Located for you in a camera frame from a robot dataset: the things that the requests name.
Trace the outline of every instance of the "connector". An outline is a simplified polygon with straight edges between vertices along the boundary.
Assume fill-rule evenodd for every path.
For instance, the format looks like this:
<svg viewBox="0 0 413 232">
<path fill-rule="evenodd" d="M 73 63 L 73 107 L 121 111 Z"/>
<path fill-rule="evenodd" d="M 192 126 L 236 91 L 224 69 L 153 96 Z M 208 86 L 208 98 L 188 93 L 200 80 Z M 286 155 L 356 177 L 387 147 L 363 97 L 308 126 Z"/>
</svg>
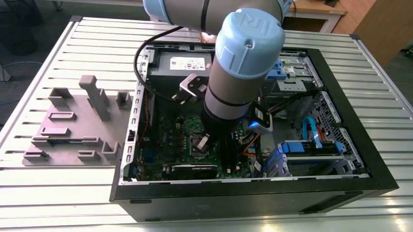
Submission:
<svg viewBox="0 0 413 232">
<path fill-rule="evenodd" d="M 180 90 L 178 93 L 173 96 L 173 99 L 180 103 L 185 104 L 190 99 L 193 98 L 193 95 L 186 90 Z"/>
</svg>

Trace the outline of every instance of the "light blue joint cap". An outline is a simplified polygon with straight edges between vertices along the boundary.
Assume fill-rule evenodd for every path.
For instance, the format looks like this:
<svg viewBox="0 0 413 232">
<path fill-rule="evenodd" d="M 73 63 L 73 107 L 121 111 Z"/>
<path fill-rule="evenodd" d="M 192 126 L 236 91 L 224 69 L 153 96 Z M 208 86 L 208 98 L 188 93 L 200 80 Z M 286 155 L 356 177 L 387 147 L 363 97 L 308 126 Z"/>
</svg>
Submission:
<svg viewBox="0 0 413 232">
<path fill-rule="evenodd" d="M 143 0 L 143 7 L 150 16 L 153 16 L 154 18 L 157 18 L 163 22 L 173 24 L 169 19 L 169 14 L 166 6 L 163 4 L 163 0 Z"/>
<path fill-rule="evenodd" d="M 256 79 L 274 67 L 285 32 L 268 12 L 241 8 L 225 19 L 216 43 L 218 62 L 225 71 L 241 79 Z"/>
</svg>

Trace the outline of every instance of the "power supply label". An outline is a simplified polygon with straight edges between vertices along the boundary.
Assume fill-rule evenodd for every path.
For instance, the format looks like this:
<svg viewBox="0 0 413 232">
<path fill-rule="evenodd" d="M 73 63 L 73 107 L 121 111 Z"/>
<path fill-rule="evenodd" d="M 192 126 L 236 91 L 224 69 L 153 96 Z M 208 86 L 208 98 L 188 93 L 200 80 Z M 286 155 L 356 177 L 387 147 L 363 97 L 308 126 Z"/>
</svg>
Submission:
<svg viewBox="0 0 413 232">
<path fill-rule="evenodd" d="M 173 57 L 170 59 L 171 70 L 206 70 L 206 59 L 202 57 Z"/>
</svg>

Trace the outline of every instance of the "black cable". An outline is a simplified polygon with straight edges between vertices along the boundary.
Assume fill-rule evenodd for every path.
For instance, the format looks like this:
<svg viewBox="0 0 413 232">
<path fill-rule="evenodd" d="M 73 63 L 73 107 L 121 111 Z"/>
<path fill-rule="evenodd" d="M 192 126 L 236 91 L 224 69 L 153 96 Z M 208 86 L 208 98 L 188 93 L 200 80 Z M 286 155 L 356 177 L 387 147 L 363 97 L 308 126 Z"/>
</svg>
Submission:
<svg viewBox="0 0 413 232">
<path fill-rule="evenodd" d="M 161 97 L 162 99 L 170 101 L 170 102 L 177 102 L 171 97 L 163 95 L 162 93 L 159 93 L 146 82 L 145 80 L 142 79 L 142 76 L 139 74 L 139 71 L 138 71 L 138 58 L 139 58 L 139 54 L 143 50 L 143 48 L 146 47 L 146 45 L 149 45 L 150 42 L 153 42 L 154 40 L 157 40 L 158 38 L 161 38 L 162 36 L 166 36 L 169 34 L 171 34 L 173 32 L 178 31 L 180 29 L 182 29 L 184 27 L 180 26 L 180 27 L 175 27 L 173 28 L 171 30 L 167 30 L 165 32 L 162 32 L 161 34 L 153 36 L 149 40 L 146 40 L 141 47 L 138 48 L 138 51 L 137 51 L 137 54 L 135 54 L 135 57 L 134 57 L 134 72 L 135 72 L 135 75 L 138 77 L 138 81 L 141 82 L 141 84 L 143 85 L 143 87 L 149 90 L 149 92 L 151 92 L 153 94 L 155 94 L 158 97 Z"/>
<path fill-rule="evenodd" d="M 297 5 L 296 5 L 296 1 L 294 0 L 293 0 L 293 4 L 294 4 L 293 18 L 296 18 L 296 15 L 297 15 Z"/>
<path fill-rule="evenodd" d="M 305 92 L 305 93 L 297 93 L 294 94 L 292 97 L 289 97 L 282 103 L 280 103 L 278 105 L 274 105 L 270 109 L 269 109 L 269 112 L 272 114 L 277 114 L 278 112 L 281 112 L 286 105 L 290 104 L 293 101 L 296 101 L 297 99 L 300 98 L 304 98 L 304 97 L 309 97 L 309 96 L 313 96 L 319 93 L 320 91 L 319 90 L 312 90 L 309 92 Z"/>
<path fill-rule="evenodd" d="M 8 85 L 14 82 L 14 79 L 11 77 L 11 79 L 8 79 L 8 81 L 6 80 L 6 77 L 4 77 L 4 66 L 3 66 L 3 62 L 0 61 L 0 66 L 2 66 L 2 76 L 3 76 L 3 82 Z"/>
</svg>

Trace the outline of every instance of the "blue cable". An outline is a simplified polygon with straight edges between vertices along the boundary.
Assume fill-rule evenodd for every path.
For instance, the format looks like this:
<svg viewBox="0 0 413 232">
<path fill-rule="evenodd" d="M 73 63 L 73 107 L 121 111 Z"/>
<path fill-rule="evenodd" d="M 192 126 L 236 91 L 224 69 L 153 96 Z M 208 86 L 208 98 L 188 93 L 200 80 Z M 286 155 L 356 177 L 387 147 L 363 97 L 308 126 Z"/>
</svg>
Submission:
<svg viewBox="0 0 413 232">
<path fill-rule="evenodd" d="M 16 102 L 19 102 L 20 100 L 18 100 L 18 101 L 11 101 L 11 102 L 6 102 L 6 103 L 0 103 L 0 105 L 10 105 L 10 104 L 14 104 L 14 103 L 16 103 Z"/>
<path fill-rule="evenodd" d="M 313 117 L 305 117 L 304 121 L 302 121 L 302 138 L 304 140 L 308 140 L 308 122 L 310 122 L 310 126 L 312 126 L 312 135 L 313 135 L 313 139 L 316 142 L 316 147 L 317 148 L 323 148 L 323 144 L 320 142 L 320 135 L 317 132 L 317 126 L 316 126 L 316 120 L 313 119 Z"/>
</svg>

